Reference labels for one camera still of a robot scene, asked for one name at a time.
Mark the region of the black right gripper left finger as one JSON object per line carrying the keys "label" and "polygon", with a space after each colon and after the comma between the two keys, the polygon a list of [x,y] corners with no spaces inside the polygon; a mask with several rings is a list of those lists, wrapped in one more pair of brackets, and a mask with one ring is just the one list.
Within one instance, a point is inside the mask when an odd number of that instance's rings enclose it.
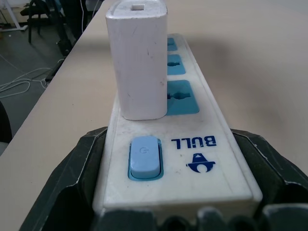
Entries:
{"label": "black right gripper left finger", "polygon": [[107,127],[87,132],[54,169],[19,231],[89,231]]}

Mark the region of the white charger block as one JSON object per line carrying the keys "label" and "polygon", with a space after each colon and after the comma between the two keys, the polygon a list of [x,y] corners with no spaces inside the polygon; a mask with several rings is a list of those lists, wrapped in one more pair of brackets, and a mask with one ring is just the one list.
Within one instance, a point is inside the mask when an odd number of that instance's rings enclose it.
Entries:
{"label": "white charger block", "polygon": [[167,113],[167,6],[164,0],[119,0],[106,13],[122,116]]}

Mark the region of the black floor box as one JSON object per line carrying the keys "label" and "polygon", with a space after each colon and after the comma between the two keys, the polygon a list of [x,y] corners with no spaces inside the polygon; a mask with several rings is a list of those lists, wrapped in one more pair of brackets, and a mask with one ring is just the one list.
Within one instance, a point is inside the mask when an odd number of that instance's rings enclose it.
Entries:
{"label": "black floor box", "polygon": [[62,56],[67,56],[71,50],[72,50],[72,44],[70,40],[59,40],[57,43],[58,48],[60,49],[60,52]]}

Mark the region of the black rounded object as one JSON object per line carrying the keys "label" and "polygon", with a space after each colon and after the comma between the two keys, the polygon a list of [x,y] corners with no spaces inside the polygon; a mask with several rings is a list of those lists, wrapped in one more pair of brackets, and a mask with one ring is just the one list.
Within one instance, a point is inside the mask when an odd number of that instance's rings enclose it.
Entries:
{"label": "black rounded object", "polygon": [[10,121],[2,102],[0,101],[0,142],[10,143],[12,138]]}

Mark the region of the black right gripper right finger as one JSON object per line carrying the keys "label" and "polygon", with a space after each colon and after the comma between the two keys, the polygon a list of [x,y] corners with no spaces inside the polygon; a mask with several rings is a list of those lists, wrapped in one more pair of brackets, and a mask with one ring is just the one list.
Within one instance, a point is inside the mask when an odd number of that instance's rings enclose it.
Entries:
{"label": "black right gripper right finger", "polygon": [[308,176],[280,155],[262,136],[231,130],[260,187],[259,208],[270,204],[308,204]]}

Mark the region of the white power strip blue sockets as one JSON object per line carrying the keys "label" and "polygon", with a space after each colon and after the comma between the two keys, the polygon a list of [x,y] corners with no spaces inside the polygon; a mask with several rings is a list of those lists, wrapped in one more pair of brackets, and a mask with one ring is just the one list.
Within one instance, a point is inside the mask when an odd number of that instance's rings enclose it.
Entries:
{"label": "white power strip blue sockets", "polygon": [[[157,120],[130,121],[114,101],[92,207],[97,214],[118,208],[147,208],[165,219],[191,219],[205,206],[224,217],[253,216],[262,200],[255,180],[188,43],[170,34],[171,69],[180,64],[184,74],[168,80],[186,80],[199,111],[166,115]],[[129,147],[134,138],[157,137],[162,145],[162,177],[132,180],[128,176]]]}

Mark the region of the black chair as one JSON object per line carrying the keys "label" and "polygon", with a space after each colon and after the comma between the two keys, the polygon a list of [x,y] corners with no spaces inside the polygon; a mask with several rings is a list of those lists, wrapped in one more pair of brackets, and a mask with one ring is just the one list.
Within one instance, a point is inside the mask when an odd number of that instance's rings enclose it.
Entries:
{"label": "black chair", "polygon": [[37,27],[37,33],[40,35],[41,17],[47,16],[50,23],[56,25],[60,41],[58,43],[72,45],[66,33],[66,18],[61,12],[62,7],[58,0],[30,0],[25,8],[20,11],[21,16],[27,16],[28,42],[32,43],[32,27]]}

